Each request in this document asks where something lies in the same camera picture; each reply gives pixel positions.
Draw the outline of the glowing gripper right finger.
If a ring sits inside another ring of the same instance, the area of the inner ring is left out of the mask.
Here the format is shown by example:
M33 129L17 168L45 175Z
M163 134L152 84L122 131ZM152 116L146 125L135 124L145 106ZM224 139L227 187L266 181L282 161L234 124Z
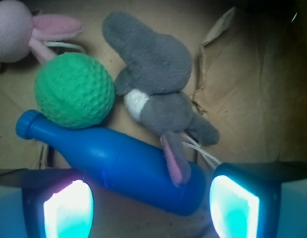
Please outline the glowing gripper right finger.
M209 208L221 238L307 238L307 163L223 163Z

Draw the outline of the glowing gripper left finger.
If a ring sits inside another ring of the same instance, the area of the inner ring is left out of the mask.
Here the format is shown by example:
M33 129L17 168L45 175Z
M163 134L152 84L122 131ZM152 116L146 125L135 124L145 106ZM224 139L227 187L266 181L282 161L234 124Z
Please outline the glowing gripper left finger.
M94 198L75 169L0 169L0 238L87 238Z

